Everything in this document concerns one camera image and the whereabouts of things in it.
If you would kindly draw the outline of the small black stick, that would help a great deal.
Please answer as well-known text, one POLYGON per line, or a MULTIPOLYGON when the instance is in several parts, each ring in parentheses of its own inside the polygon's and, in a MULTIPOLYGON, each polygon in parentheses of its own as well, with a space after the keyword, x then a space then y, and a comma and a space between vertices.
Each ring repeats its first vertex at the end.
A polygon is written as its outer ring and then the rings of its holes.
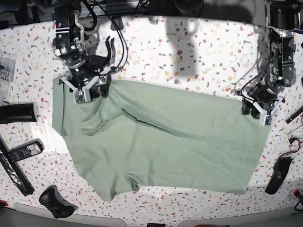
POLYGON ((289 124, 291 121, 293 121, 297 116, 299 116, 303 111, 302 110, 298 110, 296 112, 294 112, 293 114, 291 114, 287 119, 286 119, 286 123, 289 124))

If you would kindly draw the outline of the long black bar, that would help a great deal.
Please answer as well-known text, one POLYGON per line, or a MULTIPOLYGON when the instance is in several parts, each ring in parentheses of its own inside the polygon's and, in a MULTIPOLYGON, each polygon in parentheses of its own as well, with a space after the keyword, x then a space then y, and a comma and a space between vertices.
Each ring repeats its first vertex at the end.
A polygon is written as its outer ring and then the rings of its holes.
POLYGON ((4 167, 6 173, 9 175, 13 184, 24 196, 34 193, 33 186, 24 176, 21 168, 17 164, 13 163, 9 158, 9 150, 2 138, 0 138, 0 163, 4 167))

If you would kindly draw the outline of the black game controller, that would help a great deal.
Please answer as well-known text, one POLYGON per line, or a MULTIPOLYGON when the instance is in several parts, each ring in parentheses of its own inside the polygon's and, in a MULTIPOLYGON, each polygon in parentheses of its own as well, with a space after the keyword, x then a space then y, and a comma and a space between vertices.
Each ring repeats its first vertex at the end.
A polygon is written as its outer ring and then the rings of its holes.
POLYGON ((75 208, 61 203, 56 195, 55 188, 50 186, 40 195, 39 202, 52 213, 55 219, 68 218, 74 213, 75 208))

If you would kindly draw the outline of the black TV remote control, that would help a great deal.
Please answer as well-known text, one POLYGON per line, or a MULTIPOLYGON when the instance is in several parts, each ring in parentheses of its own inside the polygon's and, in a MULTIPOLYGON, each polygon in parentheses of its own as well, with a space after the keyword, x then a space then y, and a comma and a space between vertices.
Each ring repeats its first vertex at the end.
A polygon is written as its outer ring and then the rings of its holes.
POLYGON ((44 145, 40 139, 29 141, 23 145, 15 147, 8 152, 8 156, 13 163, 41 154, 44 145))

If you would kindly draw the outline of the grey monitor stand base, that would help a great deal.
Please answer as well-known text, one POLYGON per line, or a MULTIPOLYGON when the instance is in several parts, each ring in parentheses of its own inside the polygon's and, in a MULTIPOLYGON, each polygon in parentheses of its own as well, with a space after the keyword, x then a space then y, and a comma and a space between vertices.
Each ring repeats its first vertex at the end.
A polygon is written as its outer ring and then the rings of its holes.
POLYGON ((111 30, 113 31, 121 31, 124 28, 122 17, 121 16, 113 16, 111 22, 111 30))

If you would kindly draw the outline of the clear plastic parts bag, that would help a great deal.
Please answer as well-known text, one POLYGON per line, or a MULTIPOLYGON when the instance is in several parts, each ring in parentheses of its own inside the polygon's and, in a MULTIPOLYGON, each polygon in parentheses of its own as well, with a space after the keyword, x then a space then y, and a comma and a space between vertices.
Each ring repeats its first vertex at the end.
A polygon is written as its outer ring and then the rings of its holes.
POLYGON ((9 98, 11 84, 14 80, 16 65, 15 54, 9 52, 0 52, 0 104, 9 98))

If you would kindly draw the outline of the green T-shirt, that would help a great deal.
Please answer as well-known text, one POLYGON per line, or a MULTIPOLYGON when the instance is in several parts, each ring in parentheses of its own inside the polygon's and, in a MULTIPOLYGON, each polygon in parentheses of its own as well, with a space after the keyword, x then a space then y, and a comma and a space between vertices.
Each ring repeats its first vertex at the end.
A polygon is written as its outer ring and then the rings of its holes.
POLYGON ((107 98, 76 104, 53 81, 53 128, 77 173, 104 201, 143 186, 243 194, 270 127, 239 101, 114 80, 107 98))

